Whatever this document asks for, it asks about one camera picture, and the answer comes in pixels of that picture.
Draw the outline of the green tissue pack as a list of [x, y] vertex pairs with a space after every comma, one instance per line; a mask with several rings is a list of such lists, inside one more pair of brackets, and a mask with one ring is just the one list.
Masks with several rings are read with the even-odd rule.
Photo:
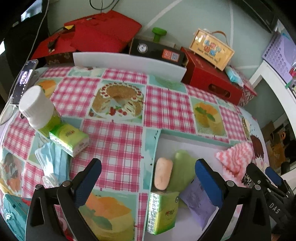
[[149, 195], [147, 232], [159, 235], [175, 227], [179, 192], [156, 191]]
[[90, 141], [88, 134], [68, 123], [55, 126], [49, 132], [49, 137], [54, 144], [58, 145], [71, 157], [76, 157], [89, 145]]

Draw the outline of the green plastic knob toy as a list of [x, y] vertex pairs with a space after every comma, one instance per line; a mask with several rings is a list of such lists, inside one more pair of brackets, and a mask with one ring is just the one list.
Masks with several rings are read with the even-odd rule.
[[152, 29], [152, 32], [154, 33], [154, 38], [153, 38], [153, 42], [154, 43], [159, 43], [161, 37], [165, 36], [167, 34], [167, 31], [162, 29], [162, 28], [158, 28], [158, 27], [154, 27]]

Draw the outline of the purple perforated basket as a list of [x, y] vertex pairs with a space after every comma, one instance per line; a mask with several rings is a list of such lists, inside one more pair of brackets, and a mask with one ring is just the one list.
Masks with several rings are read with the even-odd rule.
[[288, 84], [292, 80], [290, 70], [295, 59], [295, 43], [285, 34], [275, 32], [262, 54], [265, 60]]

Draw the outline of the red white plush toy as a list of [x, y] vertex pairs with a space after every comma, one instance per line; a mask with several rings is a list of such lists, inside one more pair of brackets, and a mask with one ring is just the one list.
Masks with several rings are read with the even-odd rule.
[[[21, 200], [22, 200], [22, 203], [25, 204], [27, 207], [30, 206], [30, 204], [31, 204], [30, 198], [23, 198], [22, 197]], [[66, 220], [59, 217], [59, 223], [60, 223], [60, 226], [62, 227], [62, 230], [63, 230], [67, 240], [74, 241], [73, 236], [70, 234], [70, 231], [69, 231], [68, 226], [66, 224]]]

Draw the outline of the blue face mask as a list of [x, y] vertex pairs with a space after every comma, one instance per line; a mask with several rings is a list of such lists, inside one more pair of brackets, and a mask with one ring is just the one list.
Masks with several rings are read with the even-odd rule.
[[58, 187], [69, 180], [70, 156], [53, 142], [35, 150], [35, 156], [43, 169], [42, 181], [46, 188]]

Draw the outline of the black box with gauge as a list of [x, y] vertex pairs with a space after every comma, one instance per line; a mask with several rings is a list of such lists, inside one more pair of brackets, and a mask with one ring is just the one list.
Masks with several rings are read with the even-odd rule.
[[130, 44], [129, 54], [164, 61], [181, 67], [186, 67], [188, 64], [188, 58], [183, 51], [136, 38], [133, 38]]

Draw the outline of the light blue wipes pack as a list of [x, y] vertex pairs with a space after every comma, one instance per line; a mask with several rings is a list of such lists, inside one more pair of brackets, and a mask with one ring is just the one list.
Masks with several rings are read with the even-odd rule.
[[234, 70], [231, 66], [226, 66], [224, 70], [230, 82], [237, 84], [238, 86], [243, 88], [244, 86], [243, 80], [241, 79], [239, 74], [236, 72], [236, 70]]

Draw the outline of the pink white zigzag cloth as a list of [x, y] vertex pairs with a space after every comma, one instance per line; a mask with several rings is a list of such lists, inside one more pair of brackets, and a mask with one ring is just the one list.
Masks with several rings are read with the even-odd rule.
[[227, 150], [217, 152], [215, 157], [222, 164], [225, 180], [241, 181], [247, 165], [252, 161], [253, 147], [249, 142], [241, 142]]

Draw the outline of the red gift box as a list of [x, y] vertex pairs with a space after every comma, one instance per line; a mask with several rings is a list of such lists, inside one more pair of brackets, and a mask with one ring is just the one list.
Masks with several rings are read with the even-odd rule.
[[243, 90], [238, 85], [232, 84], [224, 71], [215, 68], [210, 62], [187, 48], [182, 47], [181, 51], [188, 60], [182, 83], [214, 94], [234, 105], [239, 104]]

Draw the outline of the white plastic pill bottle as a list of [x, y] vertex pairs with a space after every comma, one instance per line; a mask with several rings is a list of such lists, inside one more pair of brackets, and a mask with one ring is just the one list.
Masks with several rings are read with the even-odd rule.
[[29, 125], [45, 138], [50, 138], [51, 130], [62, 123], [53, 102], [45, 96], [43, 89], [38, 85], [30, 87], [23, 94], [18, 109]]

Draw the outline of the white tray with teal rim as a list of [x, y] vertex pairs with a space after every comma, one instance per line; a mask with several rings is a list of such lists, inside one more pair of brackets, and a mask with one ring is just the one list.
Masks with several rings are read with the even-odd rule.
[[[192, 157], [203, 158], [214, 171], [222, 174], [222, 164], [214, 155], [228, 148], [225, 143], [219, 146], [161, 133], [154, 159], [160, 157], [171, 159], [178, 150], [186, 150]], [[178, 209], [174, 228], [159, 235], [145, 232], [143, 240], [198, 240], [202, 233], [201, 226], [195, 221], [189, 209], [182, 206]]]

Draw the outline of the teal plastic toy case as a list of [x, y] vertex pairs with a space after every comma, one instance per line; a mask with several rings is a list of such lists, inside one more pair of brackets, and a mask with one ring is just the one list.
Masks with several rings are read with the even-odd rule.
[[26, 221], [30, 204], [30, 198], [10, 194], [3, 196], [4, 220], [18, 240], [25, 240]]

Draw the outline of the round tan sponge puff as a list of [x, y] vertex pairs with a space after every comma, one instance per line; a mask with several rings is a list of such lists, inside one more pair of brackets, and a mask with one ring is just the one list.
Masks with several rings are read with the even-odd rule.
[[173, 161], [167, 158], [159, 158], [154, 170], [154, 186], [158, 190], [165, 190], [169, 184]]

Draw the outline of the red gift bag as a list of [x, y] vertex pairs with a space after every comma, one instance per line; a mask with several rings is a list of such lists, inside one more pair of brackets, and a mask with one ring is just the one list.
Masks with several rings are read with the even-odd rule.
[[114, 10], [86, 16], [65, 23], [38, 45], [31, 59], [77, 51], [119, 53], [141, 28], [139, 22]]

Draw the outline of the white shelf frame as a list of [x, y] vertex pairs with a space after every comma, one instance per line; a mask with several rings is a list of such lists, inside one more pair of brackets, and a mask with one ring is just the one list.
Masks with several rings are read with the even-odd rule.
[[259, 126], [262, 128], [272, 121], [277, 128], [288, 120], [295, 132], [295, 95], [285, 87], [280, 75], [263, 60], [250, 83], [258, 96], [246, 108], [257, 118]]

